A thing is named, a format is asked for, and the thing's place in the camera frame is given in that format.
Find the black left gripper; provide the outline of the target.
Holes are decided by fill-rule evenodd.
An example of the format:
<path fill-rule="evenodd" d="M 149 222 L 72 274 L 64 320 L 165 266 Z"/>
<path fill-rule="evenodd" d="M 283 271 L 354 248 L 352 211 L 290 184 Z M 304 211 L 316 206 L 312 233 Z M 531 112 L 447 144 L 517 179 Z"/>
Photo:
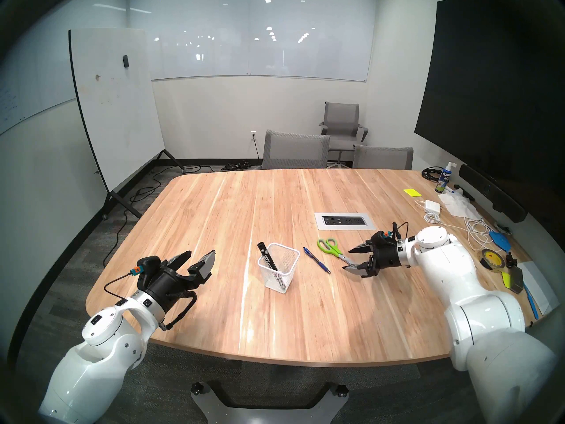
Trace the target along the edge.
<path fill-rule="evenodd" d="M 211 277 L 211 270 L 215 263 L 216 250 L 205 254 L 198 262 L 188 268 L 189 275 L 180 275 L 177 270 L 192 256 L 192 251 L 187 250 L 171 259 L 165 260 L 165 269 L 160 269 L 153 274 L 145 273 L 145 293 L 150 295 L 167 314 L 179 299 L 192 299 L 188 303 L 189 310 L 197 300 L 195 289 Z"/>

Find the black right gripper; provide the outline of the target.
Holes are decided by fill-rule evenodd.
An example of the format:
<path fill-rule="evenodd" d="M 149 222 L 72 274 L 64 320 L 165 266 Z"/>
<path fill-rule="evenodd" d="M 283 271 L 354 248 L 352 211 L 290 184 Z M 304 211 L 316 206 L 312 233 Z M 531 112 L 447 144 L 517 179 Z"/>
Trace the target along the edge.
<path fill-rule="evenodd" d="M 351 248 L 349 253 L 369 253 L 370 262 L 351 264 L 343 269 L 351 274 L 370 278 L 377 276 L 383 269 L 400 267 L 398 243 L 395 238 L 371 238 L 370 244 L 359 244 Z"/>

